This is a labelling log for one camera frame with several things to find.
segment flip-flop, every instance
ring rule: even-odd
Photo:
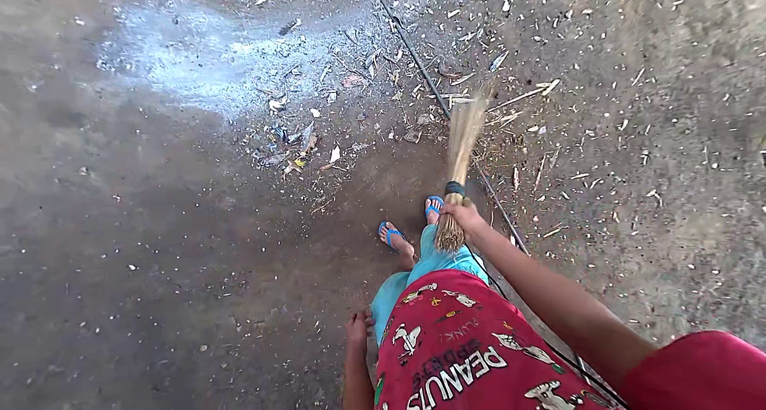
[[[385,224],[386,223],[388,223],[388,220],[383,220],[381,222],[380,226],[378,226],[378,238],[380,238],[381,229],[385,228]],[[399,236],[401,236],[401,239],[403,239],[405,241],[407,241],[407,239],[405,238],[405,236],[400,231],[398,231],[396,229],[388,229],[388,231],[385,233],[385,242],[388,245],[388,247],[390,247],[394,251],[394,253],[399,253],[399,250],[395,249],[394,246],[391,245],[391,236],[392,235],[399,235]]]
[[[426,219],[428,218],[428,211],[433,210],[433,211],[436,211],[437,214],[439,214],[439,210],[441,210],[442,205],[444,205],[444,200],[442,198],[438,197],[438,196],[429,196],[428,199],[431,200],[431,201],[438,201],[439,202],[439,206],[438,207],[434,207],[433,205],[430,205],[426,209]]]

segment concrete floor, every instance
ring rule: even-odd
[[[388,1],[443,93],[561,80],[476,151],[535,257],[647,339],[766,349],[766,0]],[[444,183],[379,2],[0,14],[0,407],[337,408],[342,323],[393,268],[375,229],[417,241]],[[262,165],[312,122],[301,173]]]

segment turquoise pants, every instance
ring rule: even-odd
[[[375,299],[372,300],[370,311],[375,319],[375,337],[380,346],[383,340],[383,330],[388,323],[388,317],[407,286],[413,284],[418,278],[436,270],[461,270],[482,279],[487,285],[490,279],[484,272],[484,263],[481,258],[471,256],[468,248],[463,246],[457,254],[452,255],[438,251],[434,247],[436,237],[436,225],[428,225],[421,235],[421,259],[409,272],[397,272],[383,282]]]

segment broom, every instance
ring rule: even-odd
[[[476,95],[467,107],[453,113],[450,119],[450,142],[447,147],[447,178],[444,188],[444,203],[463,205],[466,198],[465,184],[471,152],[474,150],[476,137],[484,124],[484,109],[488,100],[485,89]],[[437,250],[456,253],[466,242],[463,228],[457,224],[452,214],[439,216],[434,245]]]

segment red shirt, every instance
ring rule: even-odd
[[[377,409],[610,408],[554,355],[516,307],[472,274],[439,270],[416,280],[401,295],[383,336],[374,381]],[[706,343],[705,352],[710,346],[726,349],[726,359],[707,366],[715,356],[682,349],[684,342],[699,341]],[[725,369],[730,359],[739,374]],[[700,388],[687,378],[709,380]],[[756,385],[764,379],[766,355],[728,334],[701,333],[647,358],[626,376],[620,393],[634,410],[733,408],[743,402],[733,393],[749,403],[736,408],[766,408],[766,386]],[[693,394],[699,395],[687,399]],[[710,395],[717,400],[708,400]]]

